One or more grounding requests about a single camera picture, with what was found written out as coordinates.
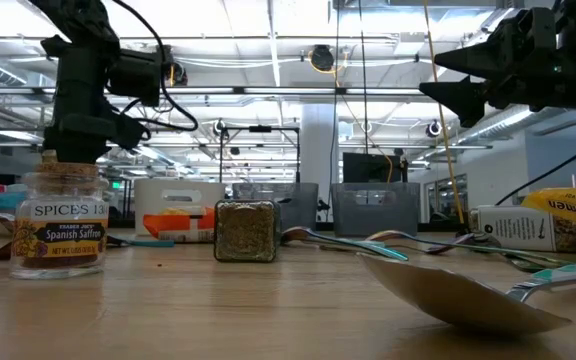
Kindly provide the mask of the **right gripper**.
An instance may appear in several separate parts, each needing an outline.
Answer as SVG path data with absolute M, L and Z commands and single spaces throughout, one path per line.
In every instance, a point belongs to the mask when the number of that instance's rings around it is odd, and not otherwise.
M 521 11 L 509 25 L 511 54 L 502 74 L 500 41 L 496 39 L 434 56 L 437 65 L 449 70 L 497 78 L 419 84 L 423 94 L 455 113 L 463 128 L 472 128 L 484 117 L 489 87 L 490 104 L 496 108 L 523 104 L 535 111 L 544 107 L 576 109 L 576 7 L 534 7 Z

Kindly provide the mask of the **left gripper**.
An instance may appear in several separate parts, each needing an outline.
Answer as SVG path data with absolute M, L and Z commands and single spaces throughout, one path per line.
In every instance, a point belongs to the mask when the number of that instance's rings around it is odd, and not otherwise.
M 84 35 L 72 42 L 55 35 L 41 45 L 58 59 L 53 119 L 43 147 L 54 150 L 59 162 L 95 163 L 109 150 L 108 140 L 131 150 L 151 139 L 141 118 L 113 115 L 104 96 L 106 71 L 118 54 L 116 35 Z

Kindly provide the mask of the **orange snack packet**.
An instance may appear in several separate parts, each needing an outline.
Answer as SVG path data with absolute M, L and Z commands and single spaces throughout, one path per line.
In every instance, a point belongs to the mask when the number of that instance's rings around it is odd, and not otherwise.
M 214 231 L 215 211 L 213 207 L 204 206 L 168 207 L 158 214 L 145 214 L 143 226 L 156 239 L 161 231 L 168 230 Z

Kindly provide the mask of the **teal plastic spoon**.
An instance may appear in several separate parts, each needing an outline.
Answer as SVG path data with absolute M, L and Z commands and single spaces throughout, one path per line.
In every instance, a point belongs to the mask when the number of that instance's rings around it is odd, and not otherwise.
M 114 247 L 135 246 L 135 247 L 149 247 L 149 248 L 172 248 L 175 246 L 175 243 L 173 241 L 159 241 L 159 240 L 142 241 L 142 240 L 119 238 L 116 236 L 108 236 L 107 244 L 109 246 Z

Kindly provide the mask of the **grey-white snack packet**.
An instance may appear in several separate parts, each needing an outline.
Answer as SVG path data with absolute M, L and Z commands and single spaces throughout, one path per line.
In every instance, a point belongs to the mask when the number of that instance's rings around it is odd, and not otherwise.
M 176 244 L 184 243 L 213 243 L 214 231 L 204 230 L 168 230 L 158 234 L 160 241 L 171 241 Z

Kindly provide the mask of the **green-lidded herb jar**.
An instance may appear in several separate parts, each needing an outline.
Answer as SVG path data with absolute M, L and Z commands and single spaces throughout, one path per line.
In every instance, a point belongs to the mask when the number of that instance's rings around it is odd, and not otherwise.
M 272 200 L 220 200 L 213 254 L 219 262 L 271 263 L 281 238 L 280 206 Z

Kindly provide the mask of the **iridescent spoon with green handle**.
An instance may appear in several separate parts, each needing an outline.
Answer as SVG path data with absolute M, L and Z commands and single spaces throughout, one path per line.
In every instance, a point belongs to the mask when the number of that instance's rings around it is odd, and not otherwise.
M 349 240 L 344 238 L 336 238 L 332 236 L 323 235 L 317 233 L 310 228 L 307 227 L 292 227 L 285 230 L 281 235 L 281 243 L 287 244 L 291 241 L 301 241 L 304 243 L 312 243 L 319 246 L 319 243 L 323 240 L 328 241 L 357 241 L 357 240 Z M 374 242 L 374 241 L 361 241 L 361 242 L 373 242 L 373 243 L 381 243 L 381 242 Z M 373 250 L 373 251 L 350 251 L 350 252 L 363 252 L 371 255 L 382 256 L 385 258 L 390 258 L 398 261 L 408 261 L 409 257 L 399 251 L 392 250 L 387 248 L 385 245 L 385 250 Z
M 385 230 L 385 231 L 381 231 L 381 232 L 375 233 L 373 235 L 370 235 L 368 238 L 366 238 L 366 241 L 387 242 L 387 241 L 394 241 L 394 240 L 402 240 L 402 241 L 414 242 L 415 243 L 414 247 L 404 245 L 404 248 L 409 248 L 409 249 L 427 254 L 425 252 L 425 250 L 428 249 L 430 246 L 444 244 L 444 243 L 450 243 L 450 242 L 454 241 L 456 238 L 463 236 L 463 235 L 467 235 L 467 234 L 470 234 L 470 233 L 459 234 L 454 239 L 452 239 L 448 242 L 440 242 L 440 241 L 436 241 L 436 240 L 419 238 L 419 237 L 416 237 L 416 236 L 413 236 L 413 235 L 410 235 L 408 233 L 404 233 L 401 231 L 397 231 L 397 230 Z M 460 247 L 457 247 L 454 249 L 465 249 L 468 251 L 475 252 L 474 246 L 469 246 L 469 245 L 461 245 Z M 488 248 L 488 253 L 481 253 L 481 254 L 499 255 L 498 249 L 494 249 L 494 248 Z

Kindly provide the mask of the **spoon with teal patterned handle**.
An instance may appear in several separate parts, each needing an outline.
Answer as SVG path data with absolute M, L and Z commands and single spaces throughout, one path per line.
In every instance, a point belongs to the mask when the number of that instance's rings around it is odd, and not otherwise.
M 415 266 L 367 254 L 360 263 L 405 303 L 445 323 L 504 335 L 531 335 L 563 328 L 565 317 L 527 303 L 539 291 L 576 288 L 576 264 L 546 269 L 502 292 L 452 271 Z
M 373 251 L 385 250 L 381 243 L 361 242 L 361 241 L 328 241 L 323 240 L 319 243 L 319 247 L 326 250 L 339 250 L 339 251 Z

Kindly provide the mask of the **white plastic bin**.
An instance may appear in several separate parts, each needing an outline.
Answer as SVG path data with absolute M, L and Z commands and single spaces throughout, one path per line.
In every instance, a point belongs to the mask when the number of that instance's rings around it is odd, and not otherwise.
M 168 208 L 213 207 L 226 194 L 222 183 L 193 182 L 173 178 L 134 181 L 135 232 L 147 235 L 145 215 L 159 214 Z

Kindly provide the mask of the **Spanish saffron jar cork lid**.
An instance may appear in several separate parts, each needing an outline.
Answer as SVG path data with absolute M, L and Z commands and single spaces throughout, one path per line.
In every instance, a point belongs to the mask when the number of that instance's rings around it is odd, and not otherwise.
M 60 279 L 98 273 L 107 246 L 108 181 L 93 164 L 44 162 L 22 177 L 10 275 Z

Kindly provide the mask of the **round black ceiling device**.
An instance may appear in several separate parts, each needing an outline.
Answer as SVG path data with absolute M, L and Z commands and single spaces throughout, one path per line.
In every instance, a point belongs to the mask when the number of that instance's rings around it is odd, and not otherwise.
M 315 45 L 310 55 L 311 65 L 318 71 L 330 72 L 333 70 L 335 58 L 328 45 Z

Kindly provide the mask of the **grey translucent plastic bin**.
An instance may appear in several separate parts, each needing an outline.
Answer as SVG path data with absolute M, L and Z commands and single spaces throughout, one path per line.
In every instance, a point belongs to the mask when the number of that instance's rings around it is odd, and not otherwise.
M 333 184 L 334 232 L 341 237 L 368 237 L 385 230 L 416 235 L 419 204 L 418 183 Z
M 282 230 L 317 223 L 319 186 L 316 183 L 235 183 L 233 197 L 244 200 L 272 200 L 280 206 Z

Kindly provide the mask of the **dark grey metal spoon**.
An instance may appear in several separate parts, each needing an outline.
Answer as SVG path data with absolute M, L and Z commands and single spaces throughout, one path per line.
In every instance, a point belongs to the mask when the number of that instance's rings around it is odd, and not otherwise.
M 498 249 L 498 254 L 504 257 L 510 265 L 526 273 L 536 273 L 568 264 L 568 261 L 565 260 L 529 251 L 505 248 L 497 239 L 484 233 L 470 233 L 465 244 L 474 246 L 474 251 L 480 253 L 488 253 L 488 248 Z

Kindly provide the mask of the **small purple-bowled iridescent spoon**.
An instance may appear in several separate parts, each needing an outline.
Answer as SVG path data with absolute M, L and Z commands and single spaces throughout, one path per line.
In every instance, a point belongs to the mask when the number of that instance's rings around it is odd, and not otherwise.
M 460 247 L 461 245 L 470 245 L 472 242 L 473 235 L 467 234 L 456 238 L 450 243 L 444 243 L 439 245 L 432 245 L 425 252 L 429 255 L 439 255 L 454 248 Z

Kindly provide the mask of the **black frame stand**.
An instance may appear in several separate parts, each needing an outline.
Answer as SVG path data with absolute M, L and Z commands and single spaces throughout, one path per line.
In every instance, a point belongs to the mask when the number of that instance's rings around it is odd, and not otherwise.
M 221 132 L 219 133 L 219 182 L 223 182 L 223 166 L 224 166 L 224 148 L 226 143 L 224 142 L 225 133 L 227 131 L 233 130 L 234 133 L 229 137 L 230 140 L 234 140 L 241 131 L 249 133 L 271 133 L 279 132 L 282 134 L 296 149 L 296 170 L 295 170 L 295 182 L 301 182 L 301 131 L 297 127 L 288 126 L 271 126 L 271 125 L 250 125 L 250 126 L 226 126 L 223 125 Z M 293 141 L 288 137 L 287 132 L 292 131 L 296 134 L 296 141 Z

